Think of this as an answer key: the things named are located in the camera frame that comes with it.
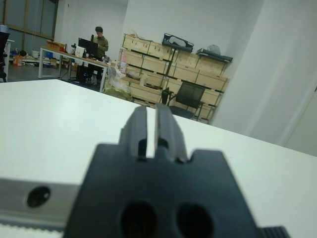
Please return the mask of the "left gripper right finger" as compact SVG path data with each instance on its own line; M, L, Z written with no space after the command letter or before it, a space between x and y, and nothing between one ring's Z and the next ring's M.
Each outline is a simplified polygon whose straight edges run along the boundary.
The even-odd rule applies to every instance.
M156 104L155 146L164 147L171 161L184 163L184 136L170 107Z

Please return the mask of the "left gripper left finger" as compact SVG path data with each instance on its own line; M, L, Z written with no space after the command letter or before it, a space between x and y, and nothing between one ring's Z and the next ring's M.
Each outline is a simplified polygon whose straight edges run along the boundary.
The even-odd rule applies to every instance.
M147 151L147 108L136 107L121 129L120 145L131 158L145 158Z

